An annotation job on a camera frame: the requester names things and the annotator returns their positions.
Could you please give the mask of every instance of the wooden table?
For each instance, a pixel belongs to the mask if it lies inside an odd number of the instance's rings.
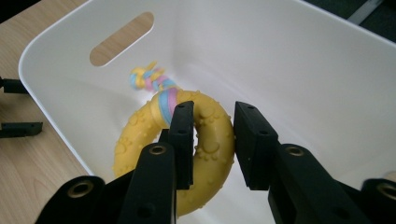
[[[42,0],[0,24],[0,76],[16,78],[23,50],[38,34],[86,0]],[[34,223],[66,181],[86,175],[29,95],[0,90],[0,122],[42,121],[36,136],[0,139],[0,222]]]

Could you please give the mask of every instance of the colorful rope knot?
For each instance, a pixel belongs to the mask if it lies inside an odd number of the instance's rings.
[[[163,68],[154,68],[156,62],[152,62],[146,68],[136,67],[131,71],[130,82],[135,90],[146,89],[147,91],[159,92],[159,108],[163,120],[168,126],[177,106],[177,91],[179,87],[169,77],[165,76]]]

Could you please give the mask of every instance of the yellow rubber ring toy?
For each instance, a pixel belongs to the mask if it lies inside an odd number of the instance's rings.
[[[132,171],[142,148],[152,143],[162,129],[169,128],[159,106],[160,97],[161,91],[133,113],[124,127],[115,147],[116,177]],[[193,156],[194,184],[177,191],[178,217],[201,208],[219,191],[230,173],[234,154],[233,126],[219,102],[199,91],[177,90],[177,104],[186,101],[194,101],[198,144]]]

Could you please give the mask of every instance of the rope toy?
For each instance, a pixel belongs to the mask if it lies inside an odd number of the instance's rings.
[[[136,167],[142,148],[150,144],[162,129],[169,128],[175,106],[194,101],[194,127],[198,144],[193,156],[193,185],[177,191],[177,216],[203,207],[222,187],[233,164],[234,135],[230,116],[216,102],[199,91],[183,91],[164,69],[137,67],[131,71],[134,89],[157,91],[129,117],[116,144],[113,171],[116,177]]]

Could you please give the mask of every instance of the white plastic bin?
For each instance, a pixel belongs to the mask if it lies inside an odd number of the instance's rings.
[[[143,12],[154,26],[104,66],[91,50]],[[113,149],[151,94],[129,72],[156,60],[184,90],[233,115],[257,106],[280,136],[313,152],[354,188],[396,170],[396,46],[302,1],[92,0],[39,35],[20,75],[56,131],[93,175],[114,179]],[[178,223],[272,223],[267,192],[235,164],[224,188]]]

